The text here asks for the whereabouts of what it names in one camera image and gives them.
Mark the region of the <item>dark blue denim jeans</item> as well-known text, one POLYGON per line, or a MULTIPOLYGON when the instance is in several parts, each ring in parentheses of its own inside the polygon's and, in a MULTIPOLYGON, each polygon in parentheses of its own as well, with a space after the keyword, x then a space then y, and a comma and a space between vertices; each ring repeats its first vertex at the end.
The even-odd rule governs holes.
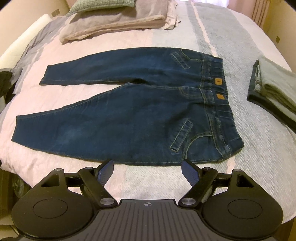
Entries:
POLYGON ((59 109, 19 115, 12 141, 91 161, 142 166, 218 162, 243 146, 223 60, 180 48, 107 51, 50 65, 41 85, 113 84, 59 109))

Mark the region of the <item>pink grey striped bedspread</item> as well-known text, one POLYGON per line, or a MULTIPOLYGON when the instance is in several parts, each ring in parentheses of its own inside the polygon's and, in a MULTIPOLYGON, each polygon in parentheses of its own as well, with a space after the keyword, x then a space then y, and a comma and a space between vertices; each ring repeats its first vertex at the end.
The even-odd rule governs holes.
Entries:
POLYGON ((190 160, 241 169, 295 217, 295 132, 247 100, 254 63, 290 68, 247 16, 179 3, 172 30, 132 30, 61 42, 74 16, 50 21, 15 69, 1 112, 1 168, 35 186, 110 159, 116 199, 180 200, 190 160))

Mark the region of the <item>folded grey green clothes stack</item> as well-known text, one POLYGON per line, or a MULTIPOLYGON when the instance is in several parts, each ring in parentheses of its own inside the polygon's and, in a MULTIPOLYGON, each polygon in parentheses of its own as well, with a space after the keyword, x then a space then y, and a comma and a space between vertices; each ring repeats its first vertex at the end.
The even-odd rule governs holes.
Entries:
POLYGON ((295 132, 295 73, 260 56, 252 68, 247 100, 295 132))

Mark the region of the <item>black trousers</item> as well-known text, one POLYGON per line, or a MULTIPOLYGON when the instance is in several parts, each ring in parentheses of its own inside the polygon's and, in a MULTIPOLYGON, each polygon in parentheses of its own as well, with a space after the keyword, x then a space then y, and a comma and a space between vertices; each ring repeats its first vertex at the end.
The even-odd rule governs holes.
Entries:
POLYGON ((14 70, 11 68, 1 69, 1 111, 15 96, 13 94, 15 84, 12 84, 14 70))

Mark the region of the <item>white quilted bolster pillow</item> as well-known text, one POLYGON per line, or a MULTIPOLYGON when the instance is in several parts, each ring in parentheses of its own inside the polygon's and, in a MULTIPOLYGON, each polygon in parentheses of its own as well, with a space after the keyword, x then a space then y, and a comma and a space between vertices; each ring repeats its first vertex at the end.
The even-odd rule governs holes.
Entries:
POLYGON ((51 21, 48 14, 44 14, 28 27, 1 56, 1 69, 14 68, 23 55, 27 45, 51 21))

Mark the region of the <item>folded beige blanket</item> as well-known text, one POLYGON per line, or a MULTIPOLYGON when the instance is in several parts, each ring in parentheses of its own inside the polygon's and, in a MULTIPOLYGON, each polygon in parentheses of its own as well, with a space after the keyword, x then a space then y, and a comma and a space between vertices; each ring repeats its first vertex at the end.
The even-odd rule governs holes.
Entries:
POLYGON ((60 42, 79 41, 105 33, 165 29, 178 25, 176 1, 135 1, 133 8, 98 9, 76 13, 60 32, 60 42))

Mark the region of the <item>green knitted cushion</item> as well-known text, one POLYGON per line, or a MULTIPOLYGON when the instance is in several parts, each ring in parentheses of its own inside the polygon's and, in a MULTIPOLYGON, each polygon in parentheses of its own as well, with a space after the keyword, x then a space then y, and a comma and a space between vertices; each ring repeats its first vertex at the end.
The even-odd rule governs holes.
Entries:
POLYGON ((75 14, 85 11, 95 11, 99 9, 114 9, 125 6, 134 7, 134 0, 78 0, 70 8, 69 13, 75 14))

